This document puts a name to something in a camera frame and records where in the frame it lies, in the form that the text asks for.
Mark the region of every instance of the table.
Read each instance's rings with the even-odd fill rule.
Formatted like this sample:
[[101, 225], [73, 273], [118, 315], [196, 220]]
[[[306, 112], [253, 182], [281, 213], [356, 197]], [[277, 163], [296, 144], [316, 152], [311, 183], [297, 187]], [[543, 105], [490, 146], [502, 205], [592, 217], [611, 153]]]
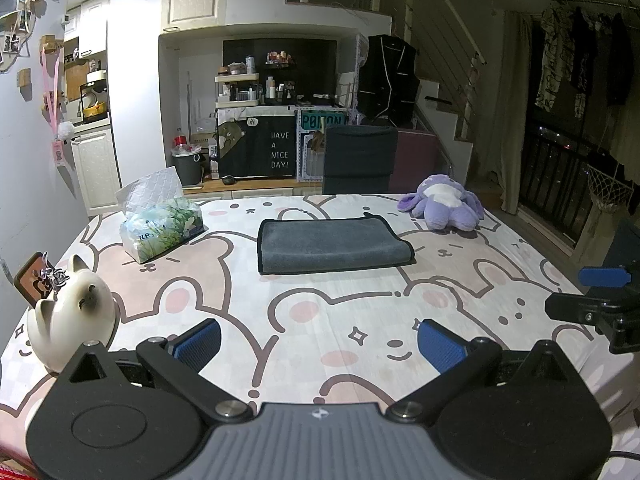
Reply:
[[[556, 340], [572, 362], [594, 333], [549, 320], [545, 298], [575, 287], [517, 233], [487, 213], [469, 234], [429, 232], [393, 196], [289, 196], [200, 202], [207, 231], [139, 265], [122, 249], [122, 213], [98, 216], [59, 266], [79, 254], [110, 286], [120, 323], [110, 349], [171, 339], [207, 317], [222, 349], [200, 372], [248, 402], [378, 402], [381, 409], [437, 375], [417, 349], [433, 318], [466, 339], [504, 348]], [[260, 276], [256, 235], [265, 218], [378, 214], [416, 252], [410, 266]], [[1, 357], [0, 448], [28, 464], [25, 428], [54, 383], [28, 345], [26, 316]]]

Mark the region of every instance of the blue gripper pad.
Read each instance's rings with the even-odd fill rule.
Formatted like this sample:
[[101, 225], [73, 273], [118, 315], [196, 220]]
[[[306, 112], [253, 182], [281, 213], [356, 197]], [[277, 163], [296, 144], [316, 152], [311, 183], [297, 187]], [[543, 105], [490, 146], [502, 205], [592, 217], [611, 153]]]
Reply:
[[631, 274], [623, 267], [583, 267], [578, 280], [583, 286], [622, 288], [631, 283]]
[[418, 350], [443, 374], [468, 355], [468, 342], [433, 319], [425, 319], [418, 327]]
[[169, 341], [166, 350], [181, 363], [199, 372], [220, 351], [222, 331], [215, 319], [206, 319]]

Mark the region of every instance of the wooden cutting board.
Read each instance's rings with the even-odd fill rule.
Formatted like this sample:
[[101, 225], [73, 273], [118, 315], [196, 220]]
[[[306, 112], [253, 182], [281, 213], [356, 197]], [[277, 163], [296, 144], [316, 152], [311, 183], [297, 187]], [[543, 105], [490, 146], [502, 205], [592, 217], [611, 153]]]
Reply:
[[89, 64], [73, 65], [65, 70], [66, 98], [69, 101], [80, 98], [80, 85], [86, 83], [86, 75], [89, 73]]

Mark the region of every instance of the mesh basket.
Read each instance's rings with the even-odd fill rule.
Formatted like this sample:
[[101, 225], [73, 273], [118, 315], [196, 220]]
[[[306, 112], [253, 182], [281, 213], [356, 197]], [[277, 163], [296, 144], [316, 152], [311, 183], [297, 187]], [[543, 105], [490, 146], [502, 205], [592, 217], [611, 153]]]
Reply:
[[627, 207], [633, 188], [593, 166], [588, 168], [589, 193], [598, 209], [603, 213], [613, 213], [620, 206]]

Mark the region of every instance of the cat-shaped lamp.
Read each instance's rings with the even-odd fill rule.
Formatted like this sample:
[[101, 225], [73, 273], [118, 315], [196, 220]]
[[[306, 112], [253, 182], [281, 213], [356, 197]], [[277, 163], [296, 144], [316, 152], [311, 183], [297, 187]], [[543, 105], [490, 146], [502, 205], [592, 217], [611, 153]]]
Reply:
[[109, 287], [82, 258], [73, 254], [69, 279], [27, 313], [31, 348], [50, 370], [61, 372], [85, 341], [107, 346], [116, 323], [116, 306]]

